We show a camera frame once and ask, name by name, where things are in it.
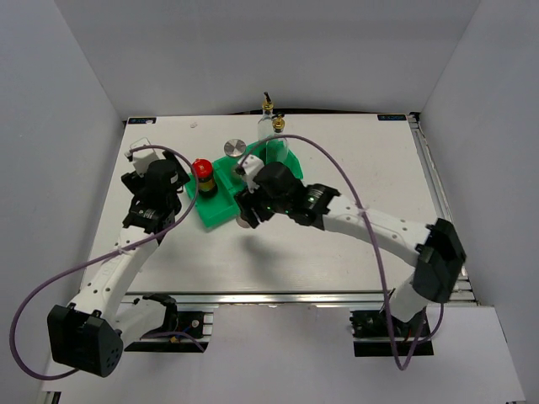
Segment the red lid dark sauce jar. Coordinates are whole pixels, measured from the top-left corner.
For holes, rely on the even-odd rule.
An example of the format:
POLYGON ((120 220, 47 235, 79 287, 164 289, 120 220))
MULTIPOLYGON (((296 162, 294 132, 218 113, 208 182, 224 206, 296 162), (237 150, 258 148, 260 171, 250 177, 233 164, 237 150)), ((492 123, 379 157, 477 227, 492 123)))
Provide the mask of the red lid dark sauce jar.
POLYGON ((197 189, 199 195, 204 198, 212 198, 218 191, 214 177, 214 168, 209 160, 198 158, 193 163, 195 174, 198 178, 197 189))

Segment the small red label spice jar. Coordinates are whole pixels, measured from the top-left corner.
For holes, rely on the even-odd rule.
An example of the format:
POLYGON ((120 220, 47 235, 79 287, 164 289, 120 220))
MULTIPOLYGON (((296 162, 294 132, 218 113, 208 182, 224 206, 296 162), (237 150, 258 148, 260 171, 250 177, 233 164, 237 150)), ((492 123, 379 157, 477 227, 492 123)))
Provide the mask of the small red label spice jar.
POLYGON ((241 216, 237 217, 236 222, 242 228, 253 229, 253 226, 248 221, 244 220, 241 216))

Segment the jar with silver lid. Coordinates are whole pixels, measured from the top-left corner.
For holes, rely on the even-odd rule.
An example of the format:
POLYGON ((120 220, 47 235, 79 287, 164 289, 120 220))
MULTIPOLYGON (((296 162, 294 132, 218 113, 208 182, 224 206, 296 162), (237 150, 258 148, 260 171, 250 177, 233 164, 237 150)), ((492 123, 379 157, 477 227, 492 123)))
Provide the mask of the jar with silver lid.
POLYGON ((238 160, 243 157, 247 150, 246 143, 241 139, 229 139, 223 146, 223 151, 226 157, 238 160))

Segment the glass bottle gold black pourer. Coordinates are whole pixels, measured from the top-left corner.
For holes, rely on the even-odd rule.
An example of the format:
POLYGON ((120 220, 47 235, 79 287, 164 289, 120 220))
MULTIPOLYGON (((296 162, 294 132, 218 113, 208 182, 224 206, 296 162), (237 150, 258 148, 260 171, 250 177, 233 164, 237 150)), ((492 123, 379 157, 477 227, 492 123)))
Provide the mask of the glass bottle gold black pourer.
POLYGON ((281 162, 284 163, 288 156, 289 147, 286 138, 275 138, 273 136, 282 135, 286 122, 283 114, 275 115, 272 118, 272 131, 270 134, 270 140, 266 142, 266 158, 265 162, 281 162))

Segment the glass bottle with dark bottom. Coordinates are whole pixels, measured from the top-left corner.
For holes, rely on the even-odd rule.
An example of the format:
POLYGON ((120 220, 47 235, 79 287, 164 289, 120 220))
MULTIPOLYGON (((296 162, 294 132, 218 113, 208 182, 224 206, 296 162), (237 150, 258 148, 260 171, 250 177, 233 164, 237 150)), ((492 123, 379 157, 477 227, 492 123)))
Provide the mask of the glass bottle with dark bottom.
POLYGON ((262 103, 262 117, 257 124, 258 140, 263 141, 271 137, 274 133, 273 118, 274 103, 268 92, 264 92, 264 101, 262 103))

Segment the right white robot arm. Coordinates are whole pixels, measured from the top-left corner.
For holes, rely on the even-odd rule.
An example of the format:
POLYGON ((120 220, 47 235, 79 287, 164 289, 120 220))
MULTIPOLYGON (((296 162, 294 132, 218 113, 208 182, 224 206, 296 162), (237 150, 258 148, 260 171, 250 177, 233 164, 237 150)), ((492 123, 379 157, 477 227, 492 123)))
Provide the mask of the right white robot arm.
POLYGON ((369 242, 413 267, 389 296, 389 309, 380 315, 386 333, 402 334, 428 304, 449 301, 467 259, 450 221, 439 218, 422 224, 360 208, 337 189, 320 183, 305 185, 281 162, 264 164, 250 157, 235 172, 245 186, 234 199, 249 227, 285 215, 300 226, 369 242))

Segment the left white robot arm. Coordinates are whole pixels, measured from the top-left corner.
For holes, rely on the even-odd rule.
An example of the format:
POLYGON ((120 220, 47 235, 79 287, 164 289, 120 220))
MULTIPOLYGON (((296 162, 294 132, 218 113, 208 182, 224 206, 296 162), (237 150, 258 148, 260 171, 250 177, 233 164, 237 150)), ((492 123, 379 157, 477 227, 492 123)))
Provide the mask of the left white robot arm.
POLYGON ((181 210, 179 189, 190 180, 171 151, 135 162, 122 176, 133 198, 113 249, 89 283, 67 306, 54 306, 47 316, 51 356, 89 374, 106 377, 125 348, 156 332, 167 336, 178 326, 176 301, 150 294, 119 312, 120 303, 143 264, 156 252, 165 231, 181 210))

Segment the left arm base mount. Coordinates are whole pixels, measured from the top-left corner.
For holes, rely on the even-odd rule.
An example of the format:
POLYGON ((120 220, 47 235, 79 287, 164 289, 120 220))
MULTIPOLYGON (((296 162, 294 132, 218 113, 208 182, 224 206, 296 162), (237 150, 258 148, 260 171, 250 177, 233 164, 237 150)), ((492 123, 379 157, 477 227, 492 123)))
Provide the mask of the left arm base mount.
POLYGON ((183 305, 163 294, 135 298, 116 319, 126 352, 163 354, 205 352, 213 322, 212 308, 183 305))

